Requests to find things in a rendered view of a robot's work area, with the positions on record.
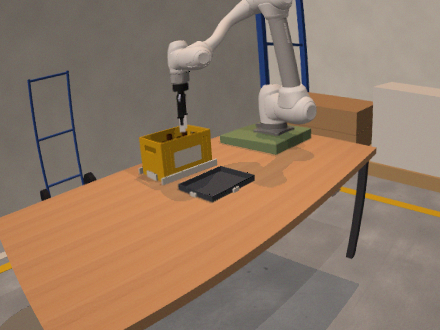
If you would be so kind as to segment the yellow divided crate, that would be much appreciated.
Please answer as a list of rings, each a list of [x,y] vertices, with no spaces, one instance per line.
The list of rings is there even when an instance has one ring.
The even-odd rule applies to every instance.
[[[172,134],[173,140],[167,141],[167,134]],[[210,142],[199,127],[188,125],[187,136],[177,136],[182,136],[179,126],[139,137],[144,174],[149,170],[161,181],[163,177],[212,160]]]

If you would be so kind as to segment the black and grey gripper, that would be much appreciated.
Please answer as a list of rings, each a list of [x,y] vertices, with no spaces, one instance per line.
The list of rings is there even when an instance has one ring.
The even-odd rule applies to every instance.
[[[177,117],[177,119],[179,119],[180,132],[186,132],[186,129],[187,129],[187,117],[186,117],[186,115],[188,115],[188,113],[186,111],[186,98],[185,98],[186,94],[184,94],[182,96],[182,93],[183,93],[183,91],[187,91],[188,89],[189,89],[188,88],[188,83],[173,84],[173,91],[174,92],[178,92],[178,95],[176,95],[176,99],[177,99],[177,109],[178,109],[178,117]],[[185,125],[186,125],[186,129],[185,129]]]

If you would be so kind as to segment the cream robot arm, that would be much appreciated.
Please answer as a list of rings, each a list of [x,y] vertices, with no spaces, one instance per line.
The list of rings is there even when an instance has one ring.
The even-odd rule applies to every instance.
[[[190,46],[185,41],[170,43],[168,67],[171,83],[187,83],[189,70],[200,70],[210,64],[212,52],[222,42],[231,26],[262,13],[269,23],[282,86],[270,84],[275,86],[264,85],[261,88],[259,115],[262,127],[260,123],[256,123],[253,132],[280,136],[294,130],[287,122],[305,124],[312,121],[317,113],[316,104],[310,98],[306,87],[300,83],[286,18],[292,2],[293,0],[242,0],[221,20],[213,35],[206,41],[197,41]]]

